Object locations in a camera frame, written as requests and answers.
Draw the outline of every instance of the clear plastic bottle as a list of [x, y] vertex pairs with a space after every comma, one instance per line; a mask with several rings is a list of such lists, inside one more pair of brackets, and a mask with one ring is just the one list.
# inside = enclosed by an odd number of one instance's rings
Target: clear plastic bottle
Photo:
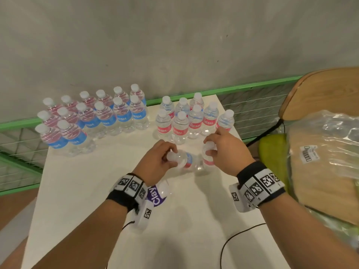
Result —
[[190, 105], [187, 103], [187, 99], [184, 97], [179, 99], [179, 102], [176, 105], [176, 108], [174, 109], [176, 116], [180, 111], [184, 111], [187, 117], [188, 114], [190, 113]]
[[168, 115], [173, 119], [174, 117], [174, 104], [171, 102], [169, 96], [163, 96], [162, 103], [159, 105], [160, 109], [167, 111]]
[[187, 169], [192, 170], [195, 167], [194, 164], [194, 158], [190, 153], [187, 153], [183, 150], [178, 150], [178, 153], [175, 153], [173, 151], [169, 151], [166, 156], [168, 161], [175, 161], [178, 163], [177, 168], [178, 169]]
[[216, 129], [219, 126], [222, 126], [225, 130], [230, 131], [232, 126], [234, 125], [234, 111], [231, 109], [227, 109], [225, 113], [223, 113], [221, 116], [219, 116]]
[[119, 125], [123, 132], [130, 133], [134, 131], [135, 126], [130, 107], [122, 101], [121, 97], [115, 97], [113, 102], [113, 111], [117, 116], [117, 120], [119, 120]]
[[130, 95], [130, 99], [130, 110], [132, 117], [134, 118], [135, 127], [139, 130], [145, 130], [150, 125], [150, 122], [147, 118], [145, 105], [137, 95]]
[[130, 97], [120, 86], [114, 87], [113, 90], [114, 90], [114, 99], [116, 97], [119, 97], [122, 99], [124, 103], [130, 105], [131, 103]]
[[171, 117], [165, 109], [160, 109], [156, 116], [157, 132], [160, 139], [166, 140], [171, 134]]
[[216, 122], [219, 115], [217, 102], [210, 102], [209, 106], [203, 110], [203, 123], [201, 126], [201, 134], [208, 136], [216, 131]]
[[85, 127], [85, 123], [80, 120], [77, 113], [71, 112], [65, 107], [59, 108], [57, 112], [62, 120], [68, 121], [70, 124], [77, 124], [80, 128]]
[[57, 110], [63, 107], [62, 104], [56, 104], [51, 98], [47, 97], [42, 101], [46, 106], [47, 110], [50, 111], [53, 115], [58, 115]]
[[40, 138], [44, 143], [48, 144], [51, 148], [56, 149], [57, 155], [75, 156], [78, 153], [78, 150], [71, 149], [71, 144], [61, 135], [58, 128], [38, 124], [35, 127], [35, 131], [40, 134]]
[[122, 132], [116, 115], [109, 106], [105, 106], [102, 102], [95, 103], [96, 115], [106, 127], [106, 131], [111, 136], [116, 136]]
[[78, 103], [76, 108], [79, 111], [78, 116], [86, 125], [84, 131], [88, 136], [95, 139], [101, 139], [106, 136], [106, 128], [92, 108], [89, 108], [85, 103]]
[[204, 101], [202, 99], [202, 94], [200, 92], [196, 92], [195, 95], [193, 96], [193, 98], [190, 101], [190, 110], [193, 109], [194, 105], [200, 105], [201, 109], [203, 111], [203, 107], [204, 107]]
[[87, 154], [95, 150], [95, 142], [78, 125], [61, 120], [57, 123], [57, 126], [60, 128], [62, 136], [73, 145], [76, 145], [80, 153]]
[[54, 115], [46, 110], [40, 111], [37, 116], [42, 120], [42, 123], [49, 127], [57, 127], [57, 122], [60, 121], [60, 117]]
[[131, 95], [137, 95], [138, 98], [142, 101], [142, 103], [146, 105], [146, 98], [145, 98], [145, 93], [140, 90], [140, 87], [137, 84], [132, 84], [131, 85], [131, 92], [130, 92], [130, 96]]
[[61, 101], [64, 102], [64, 107], [67, 108], [69, 111], [77, 113], [78, 110], [76, 108], [76, 105], [78, 104], [77, 100], [71, 99], [70, 96], [64, 95], [61, 97]]
[[184, 144], [187, 138], [188, 131], [188, 118], [184, 111], [178, 112], [177, 116], [174, 117], [172, 121], [173, 134], [172, 139], [173, 142], [177, 145]]
[[194, 105], [188, 115], [190, 124], [188, 126], [188, 138], [196, 139], [200, 135], [201, 125], [203, 121], [203, 112], [200, 105]]
[[111, 109], [113, 108], [112, 97], [106, 94], [104, 90], [96, 91], [96, 95], [98, 97], [99, 102], [102, 102], [105, 106], [109, 106]]
[[216, 144], [212, 141], [208, 141], [203, 145], [203, 149], [202, 149], [204, 168], [210, 170], [211, 168], [215, 167], [215, 165], [213, 162], [213, 157], [206, 155], [206, 151], [208, 150], [217, 150]]
[[93, 110], [96, 110], [95, 103], [97, 102], [97, 99], [95, 97], [90, 96], [87, 91], [80, 92], [80, 97], [85, 105], [87, 105], [89, 108], [92, 108]]

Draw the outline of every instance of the table surface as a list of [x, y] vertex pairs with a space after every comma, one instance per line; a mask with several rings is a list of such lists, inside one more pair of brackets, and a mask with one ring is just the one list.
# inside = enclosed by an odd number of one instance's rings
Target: table surface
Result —
[[[218, 102], [216, 95], [203, 98]], [[30, 269], [67, 236], [106, 198], [123, 174], [132, 171], [157, 141], [155, 116], [159, 106], [148, 107], [150, 127], [98, 140], [91, 154], [75, 158], [49, 151], [27, 241], [22, 269]], [[239, 138], [234, 128], [231, 134]], [[204, 137], [178, 146], [200, 154]], [[109, 269], [219, 268], [220, 251], [235, 233], [264, 223], [259, 209], [239, 213], [228, 186], [237, 179], [219, 169], [196, 176], [171, 169], [167, 179], [171, 194], [152, 212], [149, 226], [139, 232], [129, 225], [121, 233]], [[224, 269], [289, 268], [266, 225], [233, 238], [225, 247]]]

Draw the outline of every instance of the concrete wall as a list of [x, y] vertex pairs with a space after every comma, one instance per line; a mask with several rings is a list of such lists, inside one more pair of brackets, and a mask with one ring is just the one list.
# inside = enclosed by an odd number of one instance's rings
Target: concrete wall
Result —
[[358, 9], [359, 0], [0, 0], [0, 122], [82, 90], [136, 82], [154, 98], [358, 65]]

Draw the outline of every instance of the person's right arm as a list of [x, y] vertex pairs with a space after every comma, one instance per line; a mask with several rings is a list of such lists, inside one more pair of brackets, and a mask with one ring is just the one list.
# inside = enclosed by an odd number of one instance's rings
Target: person's right arm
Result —
[[[207, 151], [223, 172], [237, 176], [254, 162], [245, 144], [222, 127], [204, 140], [216, 150]], [[292, 269], [358, 269], [359, 255], [323, 226], [288, 194], [260, 204], [269, 231]]]

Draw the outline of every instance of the person's left hand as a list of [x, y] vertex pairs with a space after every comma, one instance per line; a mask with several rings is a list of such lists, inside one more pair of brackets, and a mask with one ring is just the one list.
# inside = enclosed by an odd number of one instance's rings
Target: person's left hand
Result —
[[168, 161], [166, 158], [170, 150], [178, 152], [174, 143], [159, 140], [143, 156], [132, 173], [139, 176], [148, 187], [155, 185], [167, 170], [177, 166], [177, 162]]

